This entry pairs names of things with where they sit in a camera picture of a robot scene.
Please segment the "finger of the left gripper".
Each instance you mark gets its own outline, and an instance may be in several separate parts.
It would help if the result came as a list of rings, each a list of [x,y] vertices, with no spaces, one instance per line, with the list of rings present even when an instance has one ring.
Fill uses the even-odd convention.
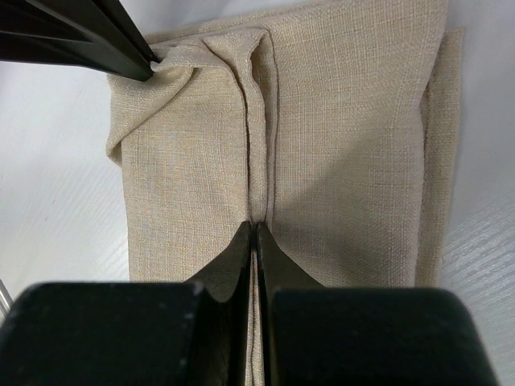
[[[147,81],[159,59],[119,1],[1,2],[1,60]]]

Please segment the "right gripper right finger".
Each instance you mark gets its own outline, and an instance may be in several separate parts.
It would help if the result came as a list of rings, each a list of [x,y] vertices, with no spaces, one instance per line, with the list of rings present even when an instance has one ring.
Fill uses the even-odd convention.
[[[431,288],[328,288],[255,230],[268,385],[495,385],[472,316]]]

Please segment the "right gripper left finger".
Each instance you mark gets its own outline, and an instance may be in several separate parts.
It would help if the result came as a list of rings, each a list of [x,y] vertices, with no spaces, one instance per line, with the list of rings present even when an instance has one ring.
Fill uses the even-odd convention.
[[[33,285],[1,329],[4,385],[242,385],[252,227],[184,282]]]

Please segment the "beige cloth napkin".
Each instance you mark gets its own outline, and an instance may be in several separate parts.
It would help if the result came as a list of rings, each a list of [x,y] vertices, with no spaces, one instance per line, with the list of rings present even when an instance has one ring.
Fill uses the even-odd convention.
[[[459,128],[445,1],[323,1],[151,36],[110,76],[130,279],[182,281],[242,222],[327,286],[437,283]]]

